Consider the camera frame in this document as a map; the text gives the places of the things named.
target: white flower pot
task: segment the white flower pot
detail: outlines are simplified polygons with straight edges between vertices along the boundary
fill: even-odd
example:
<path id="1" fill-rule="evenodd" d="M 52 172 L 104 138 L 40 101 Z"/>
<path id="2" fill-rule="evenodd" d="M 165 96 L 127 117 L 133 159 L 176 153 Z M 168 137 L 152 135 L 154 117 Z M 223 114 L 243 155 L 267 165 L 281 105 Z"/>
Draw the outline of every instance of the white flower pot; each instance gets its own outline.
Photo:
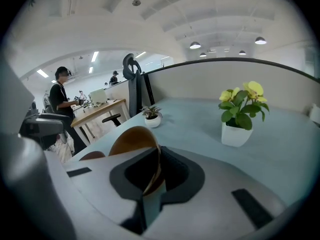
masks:
<path id="1" fill-rule="evenodd" d="M 242 128 L 227 126 L 222 123 L 221 142 L 224 145 L 241 147 L 249 139 L 254 130 L 245 130 Z"/>
<path id="2" fill-rule="evenodd" d="M 154 119 L 147 119 L 144 118 L 145 124 L 146 126 L 150 127 L 150 128 L 155 128 L 158 125 L 160 125 L 161 123 L 161 117 L 158 115 L 156 118 Z"/>

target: person in background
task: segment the person in background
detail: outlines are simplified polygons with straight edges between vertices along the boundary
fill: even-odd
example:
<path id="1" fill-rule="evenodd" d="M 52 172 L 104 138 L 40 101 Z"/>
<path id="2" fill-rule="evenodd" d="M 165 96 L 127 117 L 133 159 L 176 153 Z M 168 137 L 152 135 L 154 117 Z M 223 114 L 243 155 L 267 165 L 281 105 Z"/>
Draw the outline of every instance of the person in background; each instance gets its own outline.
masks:
<path id="1" fill-rule="evenodd" d="M 87 96 L 84 95 L 84 92 L 82 90 L 80 90 L 79 93 L 80 93 L 80 100 L 85 100 L 85 101 L 88 100 Z"/>
<path id="2" fill-rule="evenodd" d="M 51 87 L 49 100 L 52 105 L 52 110 L 54 113 L 67 116 L 66 120 L 63 121 L 63 126 L 65 130 L 70 134 L 73 139 L 74 153 L 76 155 L 81 150 L 85 149 L 87 146 L 82 141 L 82 139 L 77 134 L 76 130 L 71 127 L 71 123 L 75 118 L 74 111 L 71 108 L 72 105 L 81 105 L 81 99 L 76 101 L 68 101 L 66 91 L 64 88 L 64 83 L 68 81 L 69 71 L 66 67 L 61 66 L 55 72 L 56 84 Z M 88 139 L 85 131 L 80 127 L 80 130 L 84 136 Z"/>
<path id="3" fill-rule="evenodd" d="M 116 84 L 118 84 L 118 78 L 117 78 L 117 75 L 119 75 L 119 73 L 115 70 L 113 71 L 113 74 L 112 74 L 112 77 L 110 78 L 110 81 L 109 81 L 109 84 L 111 86 L 114 86 Z"/>

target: floor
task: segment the floor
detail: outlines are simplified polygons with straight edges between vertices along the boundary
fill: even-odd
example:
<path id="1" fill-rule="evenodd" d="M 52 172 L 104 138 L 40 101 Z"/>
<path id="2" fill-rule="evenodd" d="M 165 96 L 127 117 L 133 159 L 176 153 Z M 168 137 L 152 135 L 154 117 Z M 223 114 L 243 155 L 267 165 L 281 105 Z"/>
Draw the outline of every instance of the floor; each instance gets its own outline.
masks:
<path id="1" fill-rule="evenodd" d="M 85 126 L 83 127 L 90 143 L 97 141 L 112 129 L 116 128 L 115 124 L 112 121 L 102 123 L 102 120 L 104 118 L 106 118 L 106 115 L 99 116 L 87 123 L 95 138 L 92 138 Z M 51 151 L 55 152 L 59 156 L 61 163 L 65 163 L 69 159 L 71 159 L 71 150 L 74 150 L 74 140 L 70 136 L 67 140 L 67 143 L 63 143 L 61 139 L 58 139 L 55 145 L 51 146 Z"/>

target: small succulent plant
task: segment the small succulent plant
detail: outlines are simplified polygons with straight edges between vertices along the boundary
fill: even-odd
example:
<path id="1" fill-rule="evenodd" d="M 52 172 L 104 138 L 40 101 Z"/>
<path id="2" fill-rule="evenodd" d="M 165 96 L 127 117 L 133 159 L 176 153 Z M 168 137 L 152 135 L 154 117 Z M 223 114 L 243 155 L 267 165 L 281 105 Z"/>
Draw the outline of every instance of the small succulent plant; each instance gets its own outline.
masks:
<path id="1" fill-rule="evenodd" d="M 143 111 L 142 115 L 145 116 L 145 118 L 148 120 L 155 119 L 157 116 L 162 117 L 162 114 L 159 112 L 161 110 L 161 108 L 159 108 L 159 107 L 144 106 L 141 110 Z"/>

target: black post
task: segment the black post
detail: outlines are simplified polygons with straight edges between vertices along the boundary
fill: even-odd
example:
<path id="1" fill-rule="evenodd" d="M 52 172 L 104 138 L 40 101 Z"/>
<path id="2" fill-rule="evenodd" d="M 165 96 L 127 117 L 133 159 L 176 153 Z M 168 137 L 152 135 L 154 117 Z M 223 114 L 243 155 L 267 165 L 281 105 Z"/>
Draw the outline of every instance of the black post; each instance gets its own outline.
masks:
<path id="1" fill-rule="evenodd" d="M 150 103 L 151 103 L 151 106 L 152 106 L 153 104 L 155 104 L 155 100 L 154 100 L 154 96 L 152 94 L 152 89 L 151 89 L 151 85 L 150 85 L 150 81 L 149 81 L 149 76 L 147 74 L 143 74 L 143 78 L 144 78 L 146 90 L 148 91 L 149 100 L 150 100 Z"/>

